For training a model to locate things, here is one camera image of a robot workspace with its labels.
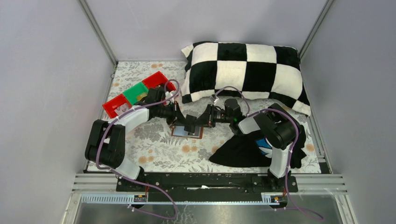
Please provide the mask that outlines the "brown leather card holder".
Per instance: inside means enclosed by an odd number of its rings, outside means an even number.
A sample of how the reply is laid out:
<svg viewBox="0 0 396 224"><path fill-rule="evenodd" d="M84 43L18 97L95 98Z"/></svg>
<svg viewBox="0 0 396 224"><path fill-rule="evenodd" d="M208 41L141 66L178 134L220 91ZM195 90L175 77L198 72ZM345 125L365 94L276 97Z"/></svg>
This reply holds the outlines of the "brown leather card holder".
<svg viewBox="0 0 396 224"><path fill-rule="evenodd" d="M171 125L171 136L174 137L183 137L183 138L193 138L193 139L201 139L203 136L203 127L195 127L195 131L190 133L184 130L184 126L175 126Z"/></svg>

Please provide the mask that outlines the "green plastic bin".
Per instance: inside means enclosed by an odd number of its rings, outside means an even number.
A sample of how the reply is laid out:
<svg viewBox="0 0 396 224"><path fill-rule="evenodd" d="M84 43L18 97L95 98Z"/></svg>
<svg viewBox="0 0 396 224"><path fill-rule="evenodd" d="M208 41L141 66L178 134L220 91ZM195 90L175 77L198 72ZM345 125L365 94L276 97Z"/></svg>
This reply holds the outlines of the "green plastic bin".
<svg viewBox="0 0 396 224"><path fill-rule="evenodd" d="M146 87L143 85L142 82L139 82L135 85L133 85L132 87L130 87L129 89L125 90L122 94L124 95L124 97L127 99L127 101L133 105L134 103L136 103L136 96L142 94L143 90L146 89Z"/></svg>

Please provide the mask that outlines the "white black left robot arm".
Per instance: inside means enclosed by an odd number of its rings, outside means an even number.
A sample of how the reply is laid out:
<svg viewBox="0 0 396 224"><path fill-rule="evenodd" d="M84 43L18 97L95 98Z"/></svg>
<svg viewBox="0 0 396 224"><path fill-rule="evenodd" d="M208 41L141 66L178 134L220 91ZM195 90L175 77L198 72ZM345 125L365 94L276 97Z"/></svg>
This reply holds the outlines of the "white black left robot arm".
<svg viewBox="0 0 396 224"><path fill-rule="evenodd" d="M125 155L126 134L152 118L163 118L169 126L188 125L193 120L184 116L178 102L163 87L151 88L143 100L112 121L94 121L85 149L85 158L97 165L114 170L128 178L127 186L134 192L144 188L145 180L139 176L141 167Z"/></svg>

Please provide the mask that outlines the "red bin with cards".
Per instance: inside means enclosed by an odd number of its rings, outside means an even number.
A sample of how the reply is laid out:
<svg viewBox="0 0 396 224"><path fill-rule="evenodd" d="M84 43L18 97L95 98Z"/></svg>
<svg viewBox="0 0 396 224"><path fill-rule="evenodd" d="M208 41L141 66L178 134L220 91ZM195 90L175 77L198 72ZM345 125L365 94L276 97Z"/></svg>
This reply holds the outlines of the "red bin with cards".
<svg viewBox="0 0 396 224"><path fill-rule="evenodd" d="M102 107L105 110L108 117L112 119L118 116L114 110L124 103L127 103L130 108L132 107L132 105L127 101L124 95L120 94L114 97L113 99L109 100L108 102L104 103Z"/></svg>

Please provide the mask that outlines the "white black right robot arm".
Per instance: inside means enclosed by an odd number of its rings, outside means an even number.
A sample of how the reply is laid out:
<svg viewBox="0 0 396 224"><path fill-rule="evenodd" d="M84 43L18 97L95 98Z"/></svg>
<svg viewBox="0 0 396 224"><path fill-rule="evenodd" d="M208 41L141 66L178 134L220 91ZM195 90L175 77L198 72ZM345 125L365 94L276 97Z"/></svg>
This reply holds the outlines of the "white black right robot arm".
<svg viewBox="0 0 396 224"><path fill-rule="evenodd" d="M198 118L186 116L184 130L193 133L197 127L215 127L228 123L234 136L211 157L212 163L233 167L268 167L269 189L280 192L290 169L293 147L301 126L278 104L246 117L236 99L227 99L224 109L208 105Z"/></svg>

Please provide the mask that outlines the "black shirt blue white print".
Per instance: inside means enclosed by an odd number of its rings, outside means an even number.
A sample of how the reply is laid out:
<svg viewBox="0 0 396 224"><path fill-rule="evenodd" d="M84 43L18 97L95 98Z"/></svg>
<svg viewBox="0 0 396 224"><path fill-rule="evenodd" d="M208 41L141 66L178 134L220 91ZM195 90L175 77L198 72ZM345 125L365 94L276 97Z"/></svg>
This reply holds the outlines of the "black shirt blue white print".
<svg viewBox="0 0 396 224"><path fill-rule="evenodd" d="M306 157L302 150L305 146L306 134L304 126L298 125L297 142L292 149L291 160L288 162L289 144L296 139L293 124L263 126L262 130L246 135L235 135L224 143L209 161L218 165L234 168L269 167L300 168L301 160Z"/></svg>

